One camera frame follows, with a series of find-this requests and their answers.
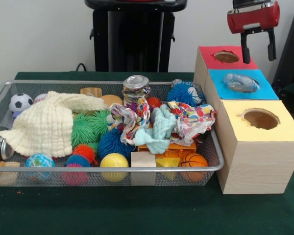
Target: yellow box top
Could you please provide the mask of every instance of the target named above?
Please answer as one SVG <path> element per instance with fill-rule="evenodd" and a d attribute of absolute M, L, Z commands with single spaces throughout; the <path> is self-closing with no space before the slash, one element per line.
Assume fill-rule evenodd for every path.
<path fill-rule="evenodd" d="M 294 142 L 294 120 L 282 101 L 223 100 L 222 103 L 237 141 Z"/>

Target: round hole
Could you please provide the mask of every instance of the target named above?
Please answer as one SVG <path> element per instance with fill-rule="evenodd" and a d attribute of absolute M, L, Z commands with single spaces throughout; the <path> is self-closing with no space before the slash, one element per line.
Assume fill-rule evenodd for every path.
<path fill-rule="evenodd" d="M 271 130 L 280 123 L 276 115 L 264 109 L 247 110 L 243 118 L 246 119 L 251 126 L 266 130 Z"/>
<path fill-rule="evenodd" d="M 236 54 L 230 51 L 220 51 L 214 54 L 214 57 L 216 60 L 225 63 L 236 63 L 240 60 L 240 58 Z"/>

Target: orange spiky ball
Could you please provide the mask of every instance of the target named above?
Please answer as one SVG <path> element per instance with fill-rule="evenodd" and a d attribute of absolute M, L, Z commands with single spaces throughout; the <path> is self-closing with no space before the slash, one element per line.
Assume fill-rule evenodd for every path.
<path fill-rule="evenodd" d="M 72 154 L 82 155 L 89 161 L 90 164 L 94 163 L 95 165 L 98 165 L 98 162 L 95 159 L 95 150 L 86 144 L 79 144 L 78 146 L 76 146 Z"/>

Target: soccer ball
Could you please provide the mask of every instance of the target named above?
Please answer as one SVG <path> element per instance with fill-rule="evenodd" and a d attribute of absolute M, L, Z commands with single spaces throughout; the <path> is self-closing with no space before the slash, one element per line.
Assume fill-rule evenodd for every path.
<path fill-rule="evenodd" d="M 9 109 L 12 112 L 22 112 L 25 109 L 28 109 L 33 104 L 33 99 L 27 94 L 15 94 L 12 96 Z"/>

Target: table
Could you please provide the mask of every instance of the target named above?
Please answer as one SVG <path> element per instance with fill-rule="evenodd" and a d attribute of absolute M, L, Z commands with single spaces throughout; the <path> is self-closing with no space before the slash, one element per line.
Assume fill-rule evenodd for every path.
<path fill-rule="evenodd" d="M 16 79 L 123 81 L 133 73 L 18 73 Z M 192 73 L 141 73 L 152 81 Z M 281 195 L 205 187 L 0 188 L 0 234 L 294 234 L 294 174 Z"/>

